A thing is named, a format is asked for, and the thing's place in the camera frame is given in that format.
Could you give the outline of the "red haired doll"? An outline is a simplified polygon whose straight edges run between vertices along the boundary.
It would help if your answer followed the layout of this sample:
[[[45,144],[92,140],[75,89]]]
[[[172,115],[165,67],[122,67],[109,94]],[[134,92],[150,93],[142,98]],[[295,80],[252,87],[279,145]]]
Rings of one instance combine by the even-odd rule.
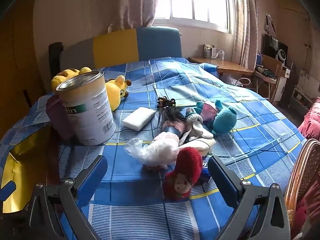
[[[163,193],[165,199],[176,201],[187,198],[202,171],[202,157],[193,147],[182,148],[171,172],[165,175]]]

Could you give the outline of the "cream knit sock bundle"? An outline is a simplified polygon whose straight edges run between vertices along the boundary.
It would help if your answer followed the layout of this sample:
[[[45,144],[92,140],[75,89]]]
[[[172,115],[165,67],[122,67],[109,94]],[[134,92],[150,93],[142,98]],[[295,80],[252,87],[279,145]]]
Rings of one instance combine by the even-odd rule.
[[[192,141],[189,141],[179,147],[179,149],[183,149],[186,147],[192,147],[198,150],[199,154],[204,157],[207,154],[210,154],[212,151],[212,146],[215,145],[215,139],[205,139],[198,138]]]

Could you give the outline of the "teal plush toy pink dress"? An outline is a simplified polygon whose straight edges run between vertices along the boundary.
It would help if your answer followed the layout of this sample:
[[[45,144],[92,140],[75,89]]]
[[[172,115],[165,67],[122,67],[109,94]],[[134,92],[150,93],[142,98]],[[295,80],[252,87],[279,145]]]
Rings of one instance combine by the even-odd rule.
[[[230,132],[236,124],[235,109],[231,106],[223,107],[220,100],[214,103],[198,101],[195,111],[202,117],[204,127],[214,136]]]

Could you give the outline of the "grey white sock bundle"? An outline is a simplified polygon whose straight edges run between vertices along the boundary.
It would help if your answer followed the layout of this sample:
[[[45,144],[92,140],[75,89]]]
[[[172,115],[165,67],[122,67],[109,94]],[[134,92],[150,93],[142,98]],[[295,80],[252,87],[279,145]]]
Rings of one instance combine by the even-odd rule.
[[[203,127],[202,116],[191,107],[186,109],[184,124],[185,128],[179,141],[180,146],[186,141],[189,142],[198,138],[213,139],[213,134]]]

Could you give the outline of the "black beaded hair wig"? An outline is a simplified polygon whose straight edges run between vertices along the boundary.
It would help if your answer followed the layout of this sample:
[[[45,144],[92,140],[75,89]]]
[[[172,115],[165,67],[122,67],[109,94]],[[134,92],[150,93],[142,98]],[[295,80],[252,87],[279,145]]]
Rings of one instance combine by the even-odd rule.
[[[158,124],[164,124],[167,120],[185,120],[185,117],[182,114],[183,107],[176,106],[175,99],[169,99],[166,96],[158,97],[157,109],[159,110]]]

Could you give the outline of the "pink blanket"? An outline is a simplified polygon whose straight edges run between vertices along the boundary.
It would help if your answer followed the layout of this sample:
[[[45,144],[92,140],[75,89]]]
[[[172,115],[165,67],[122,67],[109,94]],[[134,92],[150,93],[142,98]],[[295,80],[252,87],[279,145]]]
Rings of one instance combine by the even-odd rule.
[[[304,120],[298,130],[306,139],[319,140],[320,137],[320,101],[317,97],[304,116]]]

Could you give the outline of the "purple cloth pouch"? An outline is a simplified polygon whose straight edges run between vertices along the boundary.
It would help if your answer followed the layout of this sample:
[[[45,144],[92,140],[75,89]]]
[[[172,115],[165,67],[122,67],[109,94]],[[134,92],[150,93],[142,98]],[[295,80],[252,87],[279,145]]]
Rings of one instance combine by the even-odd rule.
[[[48,99],[46,104],[46,113],[53,128],[64,141],[69,141],[75,135],[71,127],[71,123],[67,118],[62,100],[58,95],[53,95]]]

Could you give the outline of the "clear plastic bag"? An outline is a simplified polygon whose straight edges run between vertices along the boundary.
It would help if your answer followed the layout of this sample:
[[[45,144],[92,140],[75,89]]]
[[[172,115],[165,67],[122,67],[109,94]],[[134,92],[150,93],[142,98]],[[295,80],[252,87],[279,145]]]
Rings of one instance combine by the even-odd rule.
[[[149,144],[144,144],[142,139],[133,138],[124,145],[124,150],[145,166],[167,167],[176,162],[180,151],[179,137],[171,132],[161,132]]]

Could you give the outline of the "pink fluffy doll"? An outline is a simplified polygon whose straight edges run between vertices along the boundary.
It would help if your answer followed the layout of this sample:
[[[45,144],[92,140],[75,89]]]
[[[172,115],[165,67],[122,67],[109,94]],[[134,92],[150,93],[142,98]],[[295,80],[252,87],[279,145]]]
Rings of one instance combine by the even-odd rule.
[[[171,132],[180,137],[185,129],[185,123],[181,120],[170,121],[167,120],[162,126],[163,132]]]

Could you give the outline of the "white milk powder can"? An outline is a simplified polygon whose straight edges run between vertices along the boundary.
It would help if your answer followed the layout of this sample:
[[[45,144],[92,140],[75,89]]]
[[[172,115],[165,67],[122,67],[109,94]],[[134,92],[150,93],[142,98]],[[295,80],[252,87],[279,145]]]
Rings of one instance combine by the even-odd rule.
[[[116,125],[103,72],[77,75],[59,84],[56,92],[80,143],[95,146],[112,137]]]

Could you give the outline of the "white sponge block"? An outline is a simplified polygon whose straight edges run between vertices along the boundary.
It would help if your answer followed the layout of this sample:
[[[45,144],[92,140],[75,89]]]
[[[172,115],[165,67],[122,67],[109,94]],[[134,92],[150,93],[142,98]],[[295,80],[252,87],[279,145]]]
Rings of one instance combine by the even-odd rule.
[[[140,131],[155,115],[153,109],[139,107],[123,119],[123,126],[134,131]]]

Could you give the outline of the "yellow giraffe plush toy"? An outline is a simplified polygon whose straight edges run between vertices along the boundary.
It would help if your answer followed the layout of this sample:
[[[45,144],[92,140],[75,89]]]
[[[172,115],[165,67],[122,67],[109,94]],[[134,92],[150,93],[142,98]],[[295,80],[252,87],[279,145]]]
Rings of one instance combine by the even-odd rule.
[[[55,75],[51,80],[51,87],[53,92],[55,92],[57,86],[63,83],[64,81],[71,79],[72,77],[75,77],[77,75],[85,74],[91,71],[92,70],[88,66],[84,66],[80,70],[70,68],[61,71],[60,73]],[[129,96],[127,89],[131,85],[131,80],[126,80],[125,76],[123,75],[119,75],[116,79],[109,79],[105,83],[111,111],[115,111],[119,107],[122,98],[127,98]]]

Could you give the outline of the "wooden folding chair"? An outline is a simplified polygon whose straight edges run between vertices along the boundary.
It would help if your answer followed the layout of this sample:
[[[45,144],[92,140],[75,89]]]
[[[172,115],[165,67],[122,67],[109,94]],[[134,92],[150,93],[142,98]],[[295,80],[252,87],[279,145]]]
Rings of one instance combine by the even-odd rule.
[[[257,51],[253,89],[270,103],[274,101],[282,68],[281,61]]]

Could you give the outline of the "wooden desk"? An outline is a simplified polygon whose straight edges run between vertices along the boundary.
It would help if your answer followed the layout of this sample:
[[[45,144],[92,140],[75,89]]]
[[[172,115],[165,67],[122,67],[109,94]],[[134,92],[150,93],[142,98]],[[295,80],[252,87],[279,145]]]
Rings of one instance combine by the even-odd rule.
[[[192,63],[208,63],[217,66],[217,72],[221,75],[223,73],[227,74],[240,74],[244,76],[252,76],[253,71],[238,65],[234,62],[217,60],[217,59],[207,59],[202,57],[188,57],[188,61]]]

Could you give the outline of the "window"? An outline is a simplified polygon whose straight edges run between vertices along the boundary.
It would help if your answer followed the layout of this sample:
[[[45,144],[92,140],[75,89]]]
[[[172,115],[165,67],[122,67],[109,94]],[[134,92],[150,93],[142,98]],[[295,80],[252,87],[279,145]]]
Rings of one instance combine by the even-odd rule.
[[[234,0],[158,0],[155,21],[231,34]]]

